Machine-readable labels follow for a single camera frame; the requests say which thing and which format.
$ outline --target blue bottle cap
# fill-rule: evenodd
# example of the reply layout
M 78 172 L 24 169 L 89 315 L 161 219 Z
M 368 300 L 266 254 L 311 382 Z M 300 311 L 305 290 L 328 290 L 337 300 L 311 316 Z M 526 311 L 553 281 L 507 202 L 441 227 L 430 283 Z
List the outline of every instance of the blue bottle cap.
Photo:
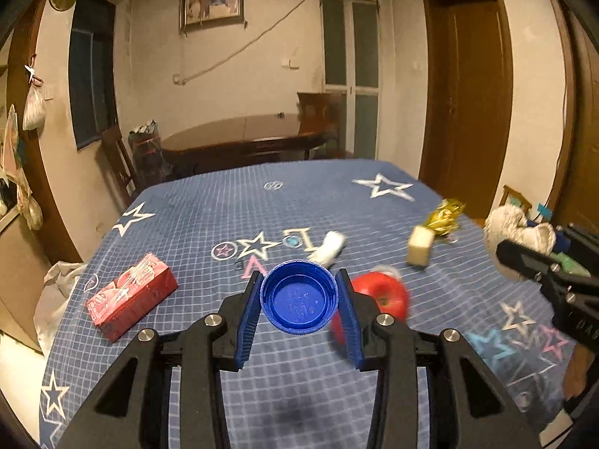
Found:
M 329 270 L 307 260 L 273 268 L 260 289 L 262 310 L 273 326 L 288 334 L 310 334 L 324 327 L 339 296 Z

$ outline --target white star pattern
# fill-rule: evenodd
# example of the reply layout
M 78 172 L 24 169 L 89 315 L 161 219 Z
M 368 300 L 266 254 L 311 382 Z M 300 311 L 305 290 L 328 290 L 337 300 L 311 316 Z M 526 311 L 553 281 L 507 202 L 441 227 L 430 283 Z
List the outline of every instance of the white star pattern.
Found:
M 123 236 L 127 232 L 127 229 L 129 229 L 129 226 L 131 226 L 133 223 L 137 223 L 138 221 L 145 220 L 154 216 L 155 213 L 142 213 L 142 207 L 144 207 L 144 204 L 145 202 L 141 203 L 136 208 L 133 208 L 132 210 L 126 213 L 123 213 L 123 216 L 131 216 L 133 214 L 134 219 L 130 219 L 129 221 L 127 221 L 127 224 L 124 226 L 122 224 L 115 224 L 112 227 L 112 229 L 118 229 L 121 236 Z
M 412 187 L 414 184 L 404 184 L 404 183 L 395 183 L 390 181 L 383 174 L 377 174 L 376 178 L 373 181 L 369 181 L 366 179 L 354 179 L 352 180 L 354 184 L 359 184 L 361 186 L 368 186 L 372 189 L 370 193 L 370 199 L 378 198 L 379 196 L 384 196 L 386 194 L 392 194 L 397 196 L 398 198 L 407 199 L 408 201 L 414 202 L 414 198 L 404 192 L 404 189 L 408 187 Z M 387 184 L 388 186 L 393 186 L 391 189 L 380 190 L 381 184 Z
M 507 320 L 505 321 L 504 326 L 501 330 L 506 331 L 508 329 L 518 329 L 519 333 L 524 337 L 524 339 L 528 339 L 528 325 L 534 324 L 531 318 L 528 315 L 524 315 L 522 310 L 522 302 L 517 301 L 514 307 L 509 306 L 506 303 L 500 302 L 501 308 L 503 312 L 507 315 Z M 518 323 L 514 323 L 514 315 L 517 315 L 521 321 Z
M 46 387 L 41 387 L 41 391 L 46 395 L 46 416 L 50 415 L 53 410 L 56 410 L 62 418 L 65 417 L 65 412 L 62 409 L 62 397 L 65 396 L 65 393 L 69 391 L 69 387 L 59 387 L 56 385 L 56 378 L 54 376 L 54 370 L 50 374 L 50 384 Z M 50 391 L 58 392 L 58 396 L 56 397 L 56 402 L 52 400 L 52 395 L 49 393 Z
M 244 247 L 243 251 L 239 253 L 239 258 L 254 253 L 263 260 L 268 259 L 267 249 L 281 244 L 281 241 L 266 241 L 264 231 L 260 231 L 260 234 L 254 239 L 238 239 L 237 242 Z M 260 242 L 260 248 L 254 246 L 256 242 Z
M 54 443 L 52 442 L 52 439 L 54 439 L 56 437 L 56 433 L 61 429 L 62 422 L 57 422 L 56 420 L 46 418 L 46 416 L 44 415 L 44 410 L 41 405 L 40 405 L 40 412 L 41 412 L 41 417 L 42 417 L 42 420 L 44 421 L 44 424 L 46 424 L 47 426 L 55 426 L 47 438 L 47 441 L 50 443 L 50 447 L 48 447 L 48 445 L 45 442 L 40 441 L 41 442 L 40 448 L 41 449 L 54 449 Z M 40 438 L 43 438 L 45 436 L 46 436 L 46 434 L 40 433 Z

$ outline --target door frame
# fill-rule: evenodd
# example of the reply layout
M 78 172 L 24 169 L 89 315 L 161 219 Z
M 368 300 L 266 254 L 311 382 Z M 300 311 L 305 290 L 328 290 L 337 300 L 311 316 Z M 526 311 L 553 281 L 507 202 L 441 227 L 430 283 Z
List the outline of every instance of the door frame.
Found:
M 325 24 L 324 15 L 322 13 L 322 0 L 320 0 L 320 44 L 322 47 L 322 90 L 324 92 L 340 92 L 346 95 L 346 125 L 345 125 L 345 150 L 346 152 L 353 155 L 354 151 L 354 138 L 355 138 L 355 127 L 356 127 L 356 95 L 376 95 L 378 97 L 377 105 L 377 127 L 376 127 L 376 141 L 374 145 L 374 159 L 378 159 L 378 146 L 380 136 L 380 96 L 382 90 L 382 59 L 380 58 L 381 53 L 381 28 L 380 28 L 380 5 L 378 0 L 341 0 L 344 2 L 343 6 L 343 17 L 344 17 L 344 28 L 345 28 L 345 46 L 346 46 L 346 84 L 327 84 L 326 83 L 326 65 L 325 65 Z M 378 45 L 378 87 L 369 88 L 366 86 L 356 86 L 356 54 L 355 54 L 355 43 L 354 43 L 354 28 L 353 28 L 353 12 L 351 11 L 351 5 L 346 5 L 345 2 L 350 3 L 364 3 L 373 4 L 377 7 L 377 45 Z
M 558 162 L 555 167 L 555 178 L 547 198 L 546 207 L 555 211 L 559 205 L 562 191 L 565 189 L 568 168 L 570 166 L 570 155 L 574 146 L 574 119 L 577 112 L 576 91 L 576 66 L 574 65 L 574 54 L 572 48 L 572 32 L 570 22 L 566 18 L 568 7 L 564 0 L 549 0 L 553 7 L 555 20 L 559 31 L 562 52 L 564 54 L 565 95 L 564 95 L 564 130 L 562 133 L 562 146 L 559 150 Z
M 23 163 L 25 177 L 34 199 L 40 204 L 44 223 L 34 231 L 51 264 L 58 261 L 80 263 L 82 261 L 69 235 L 61 213 L 52 195 L 52 189 L 41 156 L 40 138 L 37 130 L 23 130 L 23 112 L 29 92 L 28 74 L 23 67 L 29 64 L 35 53 L 41 17 L 47 0 L 34 0 L 14 25 L 13 40 L 8 53 L 7 106 L 14 104 L 19 123 L 19 139 L 25 144 L 26 161 Z
M 432 112 L 432 104 L 434 100 L 434 88 L 435 88 L 435 52 L 434 46 L 431 45 L 432 40 L 432 6 L 434 3 L 432 0 L 423 0 L 424 2 L 424 13 L 426 19 L 426 41 L 428 47 L 428 91 L 426 96 L 426 124 L 424 131 L 424 140 L 422 144 L 422 155 L 420 156 L 420 169 L 418 172 L 418 178 L 423 175 L 423 172 L 426 168 L 426 165 L 434 159 L 432 156 L 433 152 L 431 150 L 431 139 L 434 133 L 432 120 L 433 120 L 433 112 Z M 507 128 L 508 133 L 505 138 L 505 149 L 507 150 L 507 139 L 509 136 L 509 129 L 511 126 L 511 105 L 513 100 L 513 59 L 511 53 L 511 35 L 510 35 L 510 25 L 507 19 L 507 11 L 505 9 L 504 0 L 497 0 L 497 4 L 499 7 L 499 31 L 501 32 L 501 40 L 503 42 L 504 53 L 503 53 L 503 61 L 505 65 L 505 69 L 507 70 L 505 76 L 505 82 L 507 86 L 507 92 L 505 94 L 505 103 L 504 109 L 507 118 Z

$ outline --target electrical wire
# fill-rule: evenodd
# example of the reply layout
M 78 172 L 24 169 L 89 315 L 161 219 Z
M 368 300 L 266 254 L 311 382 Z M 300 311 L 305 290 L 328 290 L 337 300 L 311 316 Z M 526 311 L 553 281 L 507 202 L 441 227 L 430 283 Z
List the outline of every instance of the electrical wire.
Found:
M 545 444 L 543 446 L 543 449 L 547 449 L 547 447 L 549 447 L 551 444 L 553 444 L 555 441 L 558 441 L 560 438 L 562 438 L 567 432 L 570 432 L 570 429 L 572 428 L 572 426 L 568 426 L 567 429 L 564 429 L 562 431 L 561 434 L 559 434 L 558 436 L 555 436 L 553 439 L 551 439 L 547 444 Z
M 236 55 L 239 55 L 240 53 L 242 53 L 244 50 L 246 50 L 248 47 L 252 46 L 253 44 L 255 44 L 257 41 L 259 41 L 262 37 L 264 37 L 266 34 L 268 34 L 271 30 L 273 30 L 277 25 L 279 25 L 282 21 L 284 21 L 289 15 L 291 15 L 294 11 L 296 11 L 300 6 L 302 6 L 307 0 L 301 0 L 296 6 L 294 6 L 291 10 L 289 10 L 283 17 L 279 18 L 273 25 L 271 25 L 269 28 L 267 28 L 265 31 L 263 31 L 258 37 L 253 38 L 252 40 L 250 40 L 247 44 L 245 44 L 243 47 L 241 47 L 240 49 L 236 50 L 235 52 L 233 52 L 231 55 L 229 55 L 228 57 L 218 61 L 216 64 L 211 65 L 210 67 L 206 68 L 205 70 L 202 70 L 200 72 L 197 72 L 195 74 L 191 74 L 191 76 L 187 76 L 184 77 L 183 79 L 177 79 L 178 75 L 175 74 L 175 76 L 173 76 L 173 83 L 174 84 L 178 84 L 180 86 L 185 85 L 186 83 L 188 83 L 190 80 L 195 79 L 196 77 L 200 77 L 200 76 L 204 76 L 205 74 L 208 74 L 209 72 L 214 71 L 217 67 L 221 67 L 221 65 L 226 64 L 227 62 L 229 62 L 231 59 L 233 59 Z

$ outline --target framed picture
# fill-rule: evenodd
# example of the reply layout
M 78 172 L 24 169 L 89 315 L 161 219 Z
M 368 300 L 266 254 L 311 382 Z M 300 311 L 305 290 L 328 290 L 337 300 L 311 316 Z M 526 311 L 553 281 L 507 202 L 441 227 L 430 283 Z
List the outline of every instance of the framed picture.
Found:
M 243 0 L 181 0 L 182 32 L 243 22 Z

